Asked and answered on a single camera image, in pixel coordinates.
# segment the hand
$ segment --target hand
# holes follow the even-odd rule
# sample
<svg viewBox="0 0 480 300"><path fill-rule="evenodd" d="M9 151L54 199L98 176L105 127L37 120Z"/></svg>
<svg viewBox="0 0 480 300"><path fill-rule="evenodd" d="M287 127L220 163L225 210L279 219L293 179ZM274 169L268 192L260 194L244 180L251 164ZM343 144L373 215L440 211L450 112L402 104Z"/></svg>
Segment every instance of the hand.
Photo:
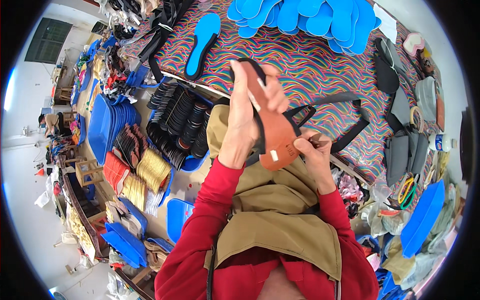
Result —
<svg viewBox="0 0 480 300"><path fill-rule="evenodd" d="M237 60L231 60L230 65L235 73L235 82L230 97L228 129L218 154L218 160L225 167L241 169L260 133L253 118L253 106L248 99L247 74ZM262 69L266 74L267 108L270 111L283 113L288 108L288 98L276 78L279 72L272 65L262 65Z"/></svg>
<svg viewBox="0 0 480 300"><path fill-rule="evenodd" d="M302 135L293 142L293 145L305 155L305 165L308 173L317 184L319 194L325 195L334 192L336 185L330 172L330 149L332 148L332 140L328 136L313 129L302 127L300 131ZM314 135L319 145L317 149L308 141L308 139Z"/></svg>

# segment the colorful patterned tablecloth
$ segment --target colorful patterned tablecloth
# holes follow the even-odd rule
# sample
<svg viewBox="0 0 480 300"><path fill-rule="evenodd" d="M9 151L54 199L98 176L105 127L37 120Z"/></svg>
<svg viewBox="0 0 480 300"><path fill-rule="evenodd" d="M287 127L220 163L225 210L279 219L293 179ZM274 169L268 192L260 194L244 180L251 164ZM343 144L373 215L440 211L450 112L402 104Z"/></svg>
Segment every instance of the colorful patterned tablecloth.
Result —
<svg viewBox="0 0 480 300"><path fill-rule="evenodd" d="M371 181L381 174L384 175L384 145L386 138L392 135L392 130L385 120L391 99L376 86L377 74L373 62L373 54L376 52L374 39L381 37L386 40L381 31L374 30L370 34L365 52L354 57L334 53L325 39L311 37L301 31L295 36L288 36L276 28L262 27L253 38L243 39L237 33L238 27L227 18L230 2L231 0L212 0L213 6L207 11L199 10L198 2L194 3L157 54L160 69L184 78L185 62L193 47L193 33L197 22L208 13L217 13L222 22L222 32L216 45L207 54L204 73L196 83L230 94L233 85L228 72L229 60L250 57L259 63L273 64L283 71L279 80L290 99L291 108L311 103L317 97L354 91L360 95L362 106L370 113L371 123L340 155L357 166ZM148 31L145 24L148 22L143 24L137 34ZM397 29L397 52L406 66L410 81L414 84L420 78L401 50L402 40L406 38L408 30L400 23L397 23ZM138 45L132 45L129 55L135 56L146 44L147 40L144 40ZM415 100L408 85L401 84L410 106L414 106ZM336 140L348 132L359 119L360 114L351 103L325 104L317 107L316 114L306 126L316 128ZM424 130L426 134L438 131L433 122L428 122ZM428 156L424 178L432 164L432 156Z"/></svg>

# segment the plastic bottle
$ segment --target plastic bottle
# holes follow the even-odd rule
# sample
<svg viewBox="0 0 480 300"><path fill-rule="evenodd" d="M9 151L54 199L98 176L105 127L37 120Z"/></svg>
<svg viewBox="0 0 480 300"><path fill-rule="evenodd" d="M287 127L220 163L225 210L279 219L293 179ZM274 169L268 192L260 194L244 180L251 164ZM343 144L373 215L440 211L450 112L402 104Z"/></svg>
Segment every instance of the plastic bottle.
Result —
<svg viewBox="0 0 480 300"><path fill-rule="evenodd" d="M452 139L447 134L432 134L428 137L428 147L435 151L448 152L456 148L456 139Z"/></svg>

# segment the red sleeve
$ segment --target red sleeve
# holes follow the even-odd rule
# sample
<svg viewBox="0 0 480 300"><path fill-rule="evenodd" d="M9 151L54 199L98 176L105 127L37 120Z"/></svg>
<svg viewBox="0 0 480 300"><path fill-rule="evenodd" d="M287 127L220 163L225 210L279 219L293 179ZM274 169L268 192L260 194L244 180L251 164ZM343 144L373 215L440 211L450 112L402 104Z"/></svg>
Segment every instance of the red sleeve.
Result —
<svg viewBox="0 0 480 300"><path fill-rule="evenodd" d="M342 290L348 299L374 300L378 296L378 281L362 247L355 239L350 219L338 190L318 195L320 218L337 232L342 251Z"/></svg>
<svg viewBox="0 0 480 300"><path fill-rule="evenodd" d="M227 223L232 197L243 169L229 169L214 160L195 200L192 216L155 277L155 298L196 299L205 293L205 254Z"/></svg>

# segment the window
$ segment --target window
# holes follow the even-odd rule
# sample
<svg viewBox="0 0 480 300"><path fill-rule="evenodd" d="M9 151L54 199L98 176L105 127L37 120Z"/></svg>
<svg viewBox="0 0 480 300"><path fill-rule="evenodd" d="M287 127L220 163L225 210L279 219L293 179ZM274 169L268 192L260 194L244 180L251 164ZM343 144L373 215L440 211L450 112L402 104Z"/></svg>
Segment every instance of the window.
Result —
<svg viewBox="0 0 480 300"><path fill-rule="evenodd" d="M42 18L28 47L25 61L56 64L71 27L72 24Z"/></svg>

